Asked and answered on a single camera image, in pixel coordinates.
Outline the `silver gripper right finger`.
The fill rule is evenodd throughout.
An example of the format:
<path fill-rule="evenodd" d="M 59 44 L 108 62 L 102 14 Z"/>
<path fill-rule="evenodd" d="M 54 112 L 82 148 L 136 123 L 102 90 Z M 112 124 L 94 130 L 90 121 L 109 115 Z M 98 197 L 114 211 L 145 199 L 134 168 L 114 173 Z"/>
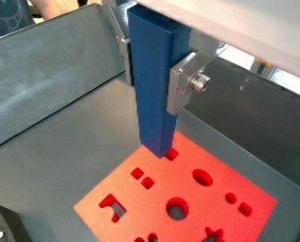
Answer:
<path fill-rule="evenodd" d="M 205 67 L 225 50 L 221 41 L 194 29 L 189 46 L 190 52 L 176 62 L 169 73 L 166 111 L 172 115 L 177 115 L 189 103 L 192 92 L 201 94 L 208 89 L 211 78 Z"/>

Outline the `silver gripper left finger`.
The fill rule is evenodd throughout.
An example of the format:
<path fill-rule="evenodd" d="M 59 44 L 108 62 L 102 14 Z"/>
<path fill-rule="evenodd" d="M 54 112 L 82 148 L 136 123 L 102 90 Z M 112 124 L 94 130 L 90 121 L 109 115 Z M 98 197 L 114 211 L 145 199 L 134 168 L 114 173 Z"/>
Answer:
<path fill-rule="evenodd" d="M 124 57 L 128 84 L 134 85 L 133 71 L 132 71 L 132 55 L 130 55 L 130 39 L 129 39 L 129 27 L 128 27 L 128 9 L 130 5 L 120 5 L 109 8 L 112 17 L 112 24 L 114 28 L 114 34 L 117 44 L 120 47 L 120 53 Z"/>

